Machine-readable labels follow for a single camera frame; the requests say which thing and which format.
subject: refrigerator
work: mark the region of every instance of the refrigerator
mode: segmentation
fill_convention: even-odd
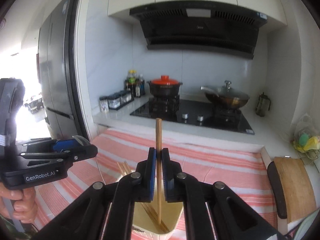
[[[46,122],[51,136],[57,139],[69,139],[73,135],[88,139],[75,82],[74,11],[73,0],[62,0],[39,32],[39,82]]]

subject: pink and white striped cloth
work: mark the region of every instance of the pink and white striped cloth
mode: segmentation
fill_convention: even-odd
[[[105,182],[112,183],[119,178],[117,162],[126,161],[135,169],[138,162],[145,160],[149,147],[155,146],[153,138],[154,135],[112,128],[97,136],[92,143],[98,147],[97,160]],[[275,200],[260,153],[181,143],[165,137],[162,146],[169,148],[170,158],[179,162],[184,172],[209,184],[223,181],[277,228]],[[36,226],[41,229],[96,181],[102,181],[101,175],[96,160],[89,159],[74,163],[68,178],[37,187]],[[147,238],[133,233],[132,239]],[[183,215],[170,239],[186,239]]]

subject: black glass cooktop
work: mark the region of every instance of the black glass cooktop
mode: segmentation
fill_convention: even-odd
[[[150,98],[146,104],[133,111],[130,115],[151,119],[161,118],[169,122],[254,134],[240,110],[221,109],[214,107],[211,103],[183,99],[178,100],[178,102],[178,107],[176,105],[175,107],[163,107],[163,104],[158,105],[158,102]],[[188,114],[188,118],[184,119],[182,117],[183,114]]]

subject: range hood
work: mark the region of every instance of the range hood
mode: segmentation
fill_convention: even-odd
[[[237,5],[183,0],[130,10],[140,21],[148,49],[198,49],[253,58],[267,16]]]

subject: wooden cutting board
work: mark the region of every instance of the wooden cutting board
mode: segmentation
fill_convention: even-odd
[[[313,188],[302,160],[275,157],[287,206],[288,223],[316,210]]]

